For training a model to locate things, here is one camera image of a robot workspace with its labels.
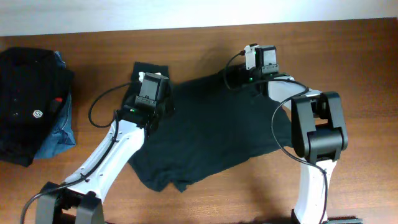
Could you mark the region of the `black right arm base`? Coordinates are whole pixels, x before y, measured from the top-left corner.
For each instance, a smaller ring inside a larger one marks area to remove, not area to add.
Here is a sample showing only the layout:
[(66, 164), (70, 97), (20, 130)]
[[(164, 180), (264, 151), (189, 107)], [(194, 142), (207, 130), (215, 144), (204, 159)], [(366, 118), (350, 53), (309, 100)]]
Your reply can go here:
[(299, 220), (299, 217), (295, 214), (294, 210), (291, 212), (290, 221), (293, 224), (364, 224), (364, 220), (362, 218), (357, 218), (355, 216), (327, 217), (327, 215), (325, 215), (322, 222), (320, 222), (320, 218), (313, 217)]

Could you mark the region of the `dark green t-shirt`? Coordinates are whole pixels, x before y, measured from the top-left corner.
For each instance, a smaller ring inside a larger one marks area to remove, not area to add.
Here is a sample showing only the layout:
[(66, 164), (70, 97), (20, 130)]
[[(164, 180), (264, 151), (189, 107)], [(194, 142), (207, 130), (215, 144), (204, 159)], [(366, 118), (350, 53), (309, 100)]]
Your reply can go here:
[(175, 111), (128, 160), (160, 192), (189, 185), (248, 159), (290, 147), (291, 123), (278, 102), (254, 88), (227, 89), (222, 72), (175, 85)]

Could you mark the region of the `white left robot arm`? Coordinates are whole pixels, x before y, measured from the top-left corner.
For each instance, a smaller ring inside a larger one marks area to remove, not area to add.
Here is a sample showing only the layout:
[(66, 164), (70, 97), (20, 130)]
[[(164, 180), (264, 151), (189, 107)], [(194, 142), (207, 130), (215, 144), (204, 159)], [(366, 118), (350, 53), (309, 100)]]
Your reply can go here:
[(89, 158), (60, 185), (47, 182), (32, 197), (36, 223), (104, 223), (103, 202), (124, 165), (174, 111), (170, 79), (140, 72), (138, 90), (114, 112), (108, 133)]

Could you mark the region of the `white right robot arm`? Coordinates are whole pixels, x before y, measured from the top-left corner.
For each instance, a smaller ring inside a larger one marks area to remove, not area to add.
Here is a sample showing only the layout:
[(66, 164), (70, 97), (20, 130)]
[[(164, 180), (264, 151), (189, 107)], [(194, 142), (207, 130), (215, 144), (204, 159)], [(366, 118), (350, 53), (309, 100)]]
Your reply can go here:
[(280, 149), (300, 163), (298, 199), (292, 223), (331, 223), (327, 215), (330, 179), (341, 153), (348, 147), (348, 133), (341, 104), (335, 91), (313, 90), (292, 76), (281, 73), (274, 45), (250, 44), (237, 54), (245, 58), (247, 76), (238, 84), (224, 83), (238, 91), (255, 86), (291, 112), (292, 147)]

